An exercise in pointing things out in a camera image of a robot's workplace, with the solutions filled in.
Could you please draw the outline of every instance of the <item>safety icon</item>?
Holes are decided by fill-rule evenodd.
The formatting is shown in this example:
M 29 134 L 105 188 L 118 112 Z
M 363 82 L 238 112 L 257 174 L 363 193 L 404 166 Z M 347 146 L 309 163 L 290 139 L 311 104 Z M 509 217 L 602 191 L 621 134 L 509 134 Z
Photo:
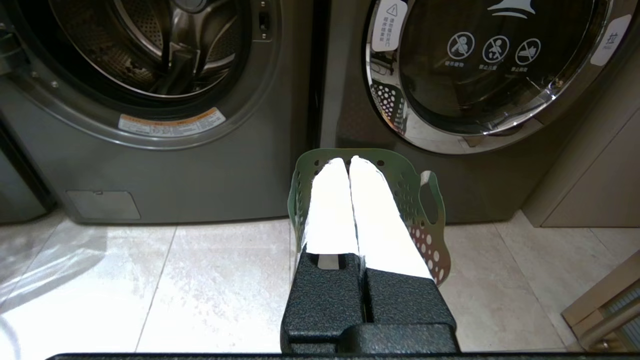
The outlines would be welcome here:
M 528 39 L 516 51 L 516 61 L 521 65 L 527 65 L 538 57 L 540 47 L 542 47 L 540 40 L 537 38 Z
M 469 56 L 476 46 L 476 40 L 470 33 L 457 33 L 449 40 L 447 52 L 451 58 L 460 60 Z
M 508 51 L 509 39 L 500 35 L 491 38 L 491 40 L 484 45 L 482 56 L 488 63 L 497 63 L 504 59 Z
M 387 9 L 387 14 L 392 16 L 398 16 L 398 5 L 393 4 L 390 8 Z

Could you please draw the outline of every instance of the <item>basket hole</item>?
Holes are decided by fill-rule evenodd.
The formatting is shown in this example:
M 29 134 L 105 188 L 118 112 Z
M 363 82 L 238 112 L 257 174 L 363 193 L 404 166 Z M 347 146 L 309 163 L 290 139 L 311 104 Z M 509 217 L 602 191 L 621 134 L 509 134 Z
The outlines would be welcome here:
M 422 209 L 427 216 L 427 221 L 432 224 L 437 223 L 438 219 L 438 204 L 433 198 L 431 192 L 420 192 L 420 202 L 422 203 Z

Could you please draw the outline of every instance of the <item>orange warning sticker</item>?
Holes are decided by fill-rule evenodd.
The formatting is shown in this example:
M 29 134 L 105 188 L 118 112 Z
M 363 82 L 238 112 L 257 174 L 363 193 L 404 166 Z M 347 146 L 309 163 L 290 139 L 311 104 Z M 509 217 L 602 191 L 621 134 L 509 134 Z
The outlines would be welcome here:
M 178 121 L 152 121 L 122 114 L 118 128 L 139 135 L 178 138 L 210 130 L 222 124 L 226 119 L 217 108 Z

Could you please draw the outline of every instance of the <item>tile floor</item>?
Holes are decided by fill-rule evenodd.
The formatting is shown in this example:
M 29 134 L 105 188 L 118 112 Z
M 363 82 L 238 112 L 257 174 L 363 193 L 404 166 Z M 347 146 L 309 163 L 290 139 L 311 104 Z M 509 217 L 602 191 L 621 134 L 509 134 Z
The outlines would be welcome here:
M 449 226 L 440 288 L 464 351 L 564 351 L 560 312 L 640 249 L 640 229 Z M 60 352 L 278 352 L 286 219 L 85 226 L 57 211 L 0 227 L 0 359 Z

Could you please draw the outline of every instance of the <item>washing machine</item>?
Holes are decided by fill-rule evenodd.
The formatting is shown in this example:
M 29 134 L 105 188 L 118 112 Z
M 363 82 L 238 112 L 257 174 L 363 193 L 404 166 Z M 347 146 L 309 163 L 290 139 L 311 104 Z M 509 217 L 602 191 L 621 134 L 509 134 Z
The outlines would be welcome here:
M 433 171 L 449 223 L 509 219 L 637 43 L 636 3 L 330 1 L 320 146 Z
M 0 6 L 0 118 L 73 220 L 286 215 L 311 1 Z
M 54 206 L 51 192 L 0 124 L 0 224 L 29 221 Z

